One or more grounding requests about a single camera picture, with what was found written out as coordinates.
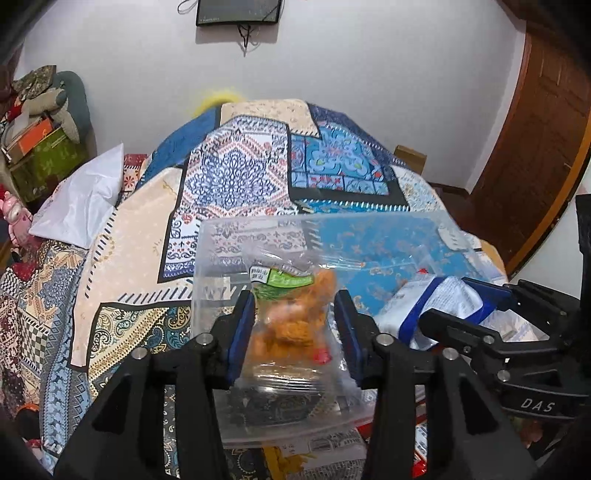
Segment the blue white snack packet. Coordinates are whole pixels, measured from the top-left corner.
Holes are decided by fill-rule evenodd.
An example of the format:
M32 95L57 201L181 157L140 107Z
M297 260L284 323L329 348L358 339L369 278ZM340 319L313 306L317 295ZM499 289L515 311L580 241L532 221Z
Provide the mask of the blue white snack packet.
M419 274L375 316L377 327L415 350L437 342L419 328L420 316L436 309L474 325L491 328L507 342L543 341L549 336L517 313L507 288L470 278Z

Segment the clear plastic storage bin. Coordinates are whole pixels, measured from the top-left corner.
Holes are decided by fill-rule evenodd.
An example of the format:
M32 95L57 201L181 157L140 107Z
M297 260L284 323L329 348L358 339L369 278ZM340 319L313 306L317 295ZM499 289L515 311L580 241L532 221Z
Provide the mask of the clear plastic storage bin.
M425 275L486 278L469 238L443 211L235 217L201 225L191 331L211 330L242 294L254 325L242 367L214 395L225 445L254 445L363 424L376 394L349 375L335 323L348 292L375 316Z

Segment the orange fried snack bag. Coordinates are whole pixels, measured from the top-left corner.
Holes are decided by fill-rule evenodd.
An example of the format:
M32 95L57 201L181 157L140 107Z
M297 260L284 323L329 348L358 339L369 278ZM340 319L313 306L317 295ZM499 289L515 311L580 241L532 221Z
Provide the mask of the orange fried snack bag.
M349 410L363 393L349 377L335 325L335 295L365 263L339 253L242 246L256 320L239 388L270 400L318 397Z

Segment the red snack packet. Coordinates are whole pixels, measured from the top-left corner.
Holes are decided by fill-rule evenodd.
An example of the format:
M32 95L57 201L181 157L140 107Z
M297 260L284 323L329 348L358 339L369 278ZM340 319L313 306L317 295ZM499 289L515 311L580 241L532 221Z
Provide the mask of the red snack packet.
M356 430L370 439L363 479L414 479L427 471L426 400L380 395L375 415Z

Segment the wooden door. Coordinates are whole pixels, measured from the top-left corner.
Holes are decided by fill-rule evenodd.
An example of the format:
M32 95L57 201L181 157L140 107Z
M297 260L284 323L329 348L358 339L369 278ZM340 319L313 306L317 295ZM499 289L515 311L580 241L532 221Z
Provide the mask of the wooden door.
M477 236L514 274L555 225L583 173L590 70L552 18L552 2L505 5L525 23L524 52L509 112L471 199Z

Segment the cardboard box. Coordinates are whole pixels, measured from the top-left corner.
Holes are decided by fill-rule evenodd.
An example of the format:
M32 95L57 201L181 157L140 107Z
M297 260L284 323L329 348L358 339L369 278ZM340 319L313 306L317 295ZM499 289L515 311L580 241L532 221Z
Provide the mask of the cardboard box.
M404 161L415 173L422 175L427 163L427 155L410 147L398 145L394 150L394 156Z

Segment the patchwork quilt bed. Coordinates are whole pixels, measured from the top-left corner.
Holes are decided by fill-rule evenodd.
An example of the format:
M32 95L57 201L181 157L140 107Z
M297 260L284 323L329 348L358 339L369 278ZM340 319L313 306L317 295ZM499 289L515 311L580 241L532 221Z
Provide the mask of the patchwork quilt bed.
M346 114L301 100L209 108L121 173L120 203L90 247L45 239L1 276L1 403L47 470L133 341L183 344L194 292L224 307L245 288L245 243L324 246L311 215L372 213L332 239L363 258L346 278L368 314L420 268L506 277L477 237L456 245L434 227L427 216L444 203L407 162ZM195 287L199 246L224 273Z

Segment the pink plush toy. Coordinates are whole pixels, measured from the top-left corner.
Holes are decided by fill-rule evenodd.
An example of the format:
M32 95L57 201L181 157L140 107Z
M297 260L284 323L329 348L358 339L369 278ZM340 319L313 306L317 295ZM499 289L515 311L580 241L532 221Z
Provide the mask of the pink plush toy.
M24 247L30 241L29 230L33 216L17 196L1 185L1 214L8 223L8 234L15 247Z

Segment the green patterned box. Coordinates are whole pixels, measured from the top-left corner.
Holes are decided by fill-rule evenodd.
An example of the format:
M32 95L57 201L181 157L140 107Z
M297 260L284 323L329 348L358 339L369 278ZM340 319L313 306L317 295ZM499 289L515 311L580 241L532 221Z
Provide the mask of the green patterned box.
M23 159L9 167L25 203L44 200L57 185L88 160L83 143L74 143L61 127L41 140Z

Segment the orange shoe box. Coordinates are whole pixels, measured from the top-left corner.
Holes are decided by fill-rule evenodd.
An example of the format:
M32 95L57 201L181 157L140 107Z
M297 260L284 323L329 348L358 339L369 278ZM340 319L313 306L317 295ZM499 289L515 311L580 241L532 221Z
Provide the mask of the orange shoe box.
M8 162L17 163L22 160L52 131L53 125L49 118L42 118L36 123L31 124L5 149Z

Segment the yellow fluffy pillow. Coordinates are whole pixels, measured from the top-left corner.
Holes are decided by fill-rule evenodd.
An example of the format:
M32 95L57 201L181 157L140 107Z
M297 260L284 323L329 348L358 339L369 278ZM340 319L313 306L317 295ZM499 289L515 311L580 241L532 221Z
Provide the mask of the yellow fluffy pillow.
M197 118L205 111L211 108L221 106L225 103L238 103L245 100L245 98L238 92L231 89L219 89L208 92L204 95L204 99L195 107L192 112L192 117Z

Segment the clothes pile on chair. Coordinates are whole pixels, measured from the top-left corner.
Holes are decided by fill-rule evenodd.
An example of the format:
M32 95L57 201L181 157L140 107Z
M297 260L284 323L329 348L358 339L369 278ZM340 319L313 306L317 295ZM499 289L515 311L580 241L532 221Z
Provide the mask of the clothes pile on chair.
M1 151L7 153L25 132L48 119L75 144L84 144L91 130L84 84L72 71L45 65L9 84L1 103Z

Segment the wall mounted monitor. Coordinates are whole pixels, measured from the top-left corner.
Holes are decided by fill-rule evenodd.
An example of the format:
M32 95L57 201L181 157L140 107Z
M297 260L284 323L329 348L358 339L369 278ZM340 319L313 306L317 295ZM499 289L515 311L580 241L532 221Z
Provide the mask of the wall mounted monitor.
M276 24L281 6L281 0L200 0L195 25Z

